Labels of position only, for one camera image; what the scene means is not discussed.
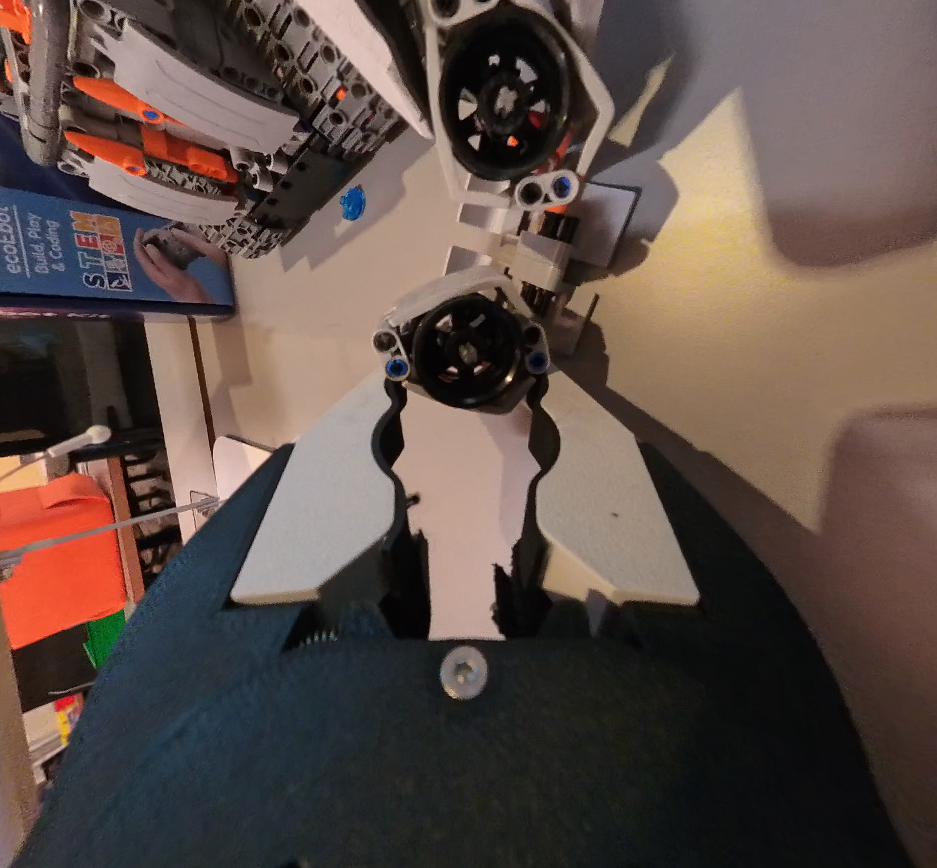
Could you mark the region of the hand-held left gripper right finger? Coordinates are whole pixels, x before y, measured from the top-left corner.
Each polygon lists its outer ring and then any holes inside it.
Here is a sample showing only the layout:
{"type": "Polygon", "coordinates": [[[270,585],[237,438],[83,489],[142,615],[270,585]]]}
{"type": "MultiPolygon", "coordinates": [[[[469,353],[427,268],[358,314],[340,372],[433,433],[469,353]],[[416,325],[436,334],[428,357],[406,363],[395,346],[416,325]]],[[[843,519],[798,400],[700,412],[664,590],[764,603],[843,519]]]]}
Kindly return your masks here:
{"type": "Polygon", "coordinates": [[[567,376],[530,394],[530,483],[514,554],[523,590],[692,607],[700,593],[634,435],[567,376]]]}

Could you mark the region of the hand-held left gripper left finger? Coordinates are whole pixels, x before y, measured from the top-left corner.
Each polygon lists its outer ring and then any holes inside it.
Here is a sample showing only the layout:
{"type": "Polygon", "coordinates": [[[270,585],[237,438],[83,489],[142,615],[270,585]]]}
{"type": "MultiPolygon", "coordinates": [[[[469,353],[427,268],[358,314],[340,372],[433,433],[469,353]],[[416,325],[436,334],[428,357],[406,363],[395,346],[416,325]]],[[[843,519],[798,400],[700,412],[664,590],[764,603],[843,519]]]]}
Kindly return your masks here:
{"type": "Polygon", "coordinates": [[[381,548],[406,522],[393,465],[405,392],[366,378],[292,446],[230,592],[243,605],[379,600],[381,548]]]}

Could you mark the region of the grey orange brick assembly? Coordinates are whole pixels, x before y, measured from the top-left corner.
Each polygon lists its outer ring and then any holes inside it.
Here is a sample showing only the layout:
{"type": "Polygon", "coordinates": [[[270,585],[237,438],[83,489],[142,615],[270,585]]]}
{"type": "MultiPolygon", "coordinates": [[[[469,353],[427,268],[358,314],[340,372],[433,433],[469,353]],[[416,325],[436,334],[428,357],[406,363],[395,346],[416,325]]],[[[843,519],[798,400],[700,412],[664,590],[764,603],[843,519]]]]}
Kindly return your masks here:
{"type": "Polygon", "coordinates": [[[458,222],[446,272],[500,269],[561,354],[598,303],[575,296],[609,268],[641,192],[589,180],[614,105],[585,51],[536,0],[427,0],[428,99],[458,222]]]}

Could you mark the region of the grey hinged brick piece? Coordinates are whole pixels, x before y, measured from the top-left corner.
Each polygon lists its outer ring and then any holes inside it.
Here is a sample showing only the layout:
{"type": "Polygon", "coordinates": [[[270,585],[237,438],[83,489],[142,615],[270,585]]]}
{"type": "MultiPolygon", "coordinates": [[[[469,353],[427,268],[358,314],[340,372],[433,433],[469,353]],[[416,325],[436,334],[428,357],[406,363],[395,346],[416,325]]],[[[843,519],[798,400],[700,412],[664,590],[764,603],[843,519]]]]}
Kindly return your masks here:
{"type": "Polygon", "coordinates": [[[507,413],[548,374],[545,325],[492,265],[402,296],[372,338],[385,378],[453,409],[507,413]]]}

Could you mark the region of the white tablet stand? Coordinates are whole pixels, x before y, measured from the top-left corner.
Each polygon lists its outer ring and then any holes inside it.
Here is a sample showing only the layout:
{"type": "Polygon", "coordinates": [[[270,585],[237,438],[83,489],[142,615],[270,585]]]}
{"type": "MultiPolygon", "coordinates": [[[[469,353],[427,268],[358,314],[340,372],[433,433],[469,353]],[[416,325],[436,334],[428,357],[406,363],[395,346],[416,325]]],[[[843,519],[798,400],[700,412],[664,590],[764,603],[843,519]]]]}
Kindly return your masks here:
{"type": "MultiPolygon", "coordinates": [[[[212,462],[216,489],[209,497],[225,501],[252,476],[272,450],[234,437],[215,441],[212,462]]],[[[38,795],[32,775],[25,727],[6,629],[2,629],[2,862],[10,862],[35,819],[38,795]]]]}

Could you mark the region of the tracked toy brick robot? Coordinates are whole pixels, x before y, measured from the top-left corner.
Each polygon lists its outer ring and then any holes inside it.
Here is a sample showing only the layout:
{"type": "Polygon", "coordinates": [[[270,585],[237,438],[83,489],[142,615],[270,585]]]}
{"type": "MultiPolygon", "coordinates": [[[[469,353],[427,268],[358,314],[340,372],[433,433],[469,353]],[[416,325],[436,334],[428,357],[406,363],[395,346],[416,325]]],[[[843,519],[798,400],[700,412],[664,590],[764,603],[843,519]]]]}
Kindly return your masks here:
{"type": "Polygon", "coordinates": [[[34,165],[250,259],[406,124],[298,0],[2,0],[2,127],[34,165]]]}

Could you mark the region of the green bin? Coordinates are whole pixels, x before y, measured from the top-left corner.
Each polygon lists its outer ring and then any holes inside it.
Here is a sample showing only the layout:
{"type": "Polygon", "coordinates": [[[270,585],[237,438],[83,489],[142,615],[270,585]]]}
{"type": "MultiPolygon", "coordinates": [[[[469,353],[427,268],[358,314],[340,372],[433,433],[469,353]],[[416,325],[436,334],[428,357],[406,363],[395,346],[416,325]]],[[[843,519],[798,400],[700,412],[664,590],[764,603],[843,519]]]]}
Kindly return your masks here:
{"type": "Polygon", "coordinates": [[[85,624],[84,652],[94,670],[107,661],[126,624],[125,609],[85,624]]]}

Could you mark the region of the orange plastic bin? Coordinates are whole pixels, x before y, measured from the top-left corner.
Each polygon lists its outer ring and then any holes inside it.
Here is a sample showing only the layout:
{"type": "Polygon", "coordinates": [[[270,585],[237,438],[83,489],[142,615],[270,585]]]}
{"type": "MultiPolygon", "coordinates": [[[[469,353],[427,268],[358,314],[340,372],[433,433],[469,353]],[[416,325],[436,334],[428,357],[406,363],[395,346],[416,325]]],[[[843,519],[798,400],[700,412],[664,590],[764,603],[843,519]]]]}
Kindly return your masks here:
{"type": "MultiPolygon", "coordinates": [[[[111,500],[87,475],[1,494],[2,550],[111,524],[111,500]]],[[[9,647],[17,651],[123,609],[126,591],[115,532],[32,551],[1,585],[9,647]]]]}

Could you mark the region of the black office chair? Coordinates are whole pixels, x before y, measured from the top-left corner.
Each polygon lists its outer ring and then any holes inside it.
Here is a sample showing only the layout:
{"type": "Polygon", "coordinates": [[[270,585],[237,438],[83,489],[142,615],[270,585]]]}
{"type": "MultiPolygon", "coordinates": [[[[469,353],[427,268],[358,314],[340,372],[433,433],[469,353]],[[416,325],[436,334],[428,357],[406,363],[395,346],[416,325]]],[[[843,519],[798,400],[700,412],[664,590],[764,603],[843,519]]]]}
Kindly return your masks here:
{"type": "Polygon", "coordinates": [[[182,534],[141,323],[2,318],[1,440],[3,491],[95,477],[150,588],[182,534]]]}

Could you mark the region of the robot kit box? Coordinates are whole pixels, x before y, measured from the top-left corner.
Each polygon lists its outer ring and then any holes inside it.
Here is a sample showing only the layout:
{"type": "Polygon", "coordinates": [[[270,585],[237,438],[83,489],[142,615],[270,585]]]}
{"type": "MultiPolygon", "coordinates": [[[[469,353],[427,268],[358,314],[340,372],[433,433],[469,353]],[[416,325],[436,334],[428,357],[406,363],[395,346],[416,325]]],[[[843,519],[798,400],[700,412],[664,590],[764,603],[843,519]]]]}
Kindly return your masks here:
{"type": "Polygon", "coordinates": [[[33,162],[1,124],[4,319],[227,319],[226,254],[193,225],[115,206],[76,176],[33,162]]]}

